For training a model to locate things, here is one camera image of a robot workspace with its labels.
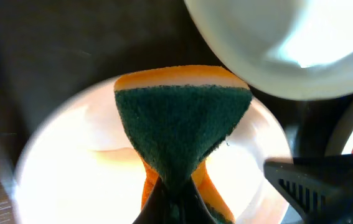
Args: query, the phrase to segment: black countertop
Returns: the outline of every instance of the black countertop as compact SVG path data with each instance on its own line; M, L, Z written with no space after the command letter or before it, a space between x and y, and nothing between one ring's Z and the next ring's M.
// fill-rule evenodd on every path
M0 140L16 163L56 107L123 73L222 65L181 0L0 0ZM275 115L294 156L322 156L353 95L291 101L253 89Z

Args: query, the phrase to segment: sponge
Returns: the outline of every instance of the sponge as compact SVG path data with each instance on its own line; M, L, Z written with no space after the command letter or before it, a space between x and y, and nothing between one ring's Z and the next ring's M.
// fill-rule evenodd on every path
M174 196L233 131L251 99L247 85L220 67L162 68L115 83L126 135Z

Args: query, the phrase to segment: black plastic object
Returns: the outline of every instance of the black plastic object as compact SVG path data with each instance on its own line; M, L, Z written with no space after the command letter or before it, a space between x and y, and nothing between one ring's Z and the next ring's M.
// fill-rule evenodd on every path
M133 222L146 223L216 224L191 178L175 198L171 198L161 178L158 178L141 213Z
M264 171L305 223L353 223L353 154L266 161Z

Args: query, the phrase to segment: white plate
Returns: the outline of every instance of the white plate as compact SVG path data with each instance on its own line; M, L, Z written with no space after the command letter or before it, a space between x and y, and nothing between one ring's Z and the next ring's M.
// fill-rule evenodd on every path
M114 82L73 97L33 135L16 169L19 223L130 224L138 216L145 172L123 131ZM291 161L282 128L253 99L207 163L237 223L279 223L285 215L288 203L263 176L269 157Z
M218 58L255 88L292 100L353 93L353 1L185 3Z

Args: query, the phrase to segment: dark background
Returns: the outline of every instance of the dark background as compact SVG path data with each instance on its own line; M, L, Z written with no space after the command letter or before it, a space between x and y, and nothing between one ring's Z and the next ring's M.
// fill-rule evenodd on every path
M0 145L15 165L45 117L84 88L190 64L222 65L183 1L0 0ZM252 92L281 123L294 156L324 155L353 99L291 101Z

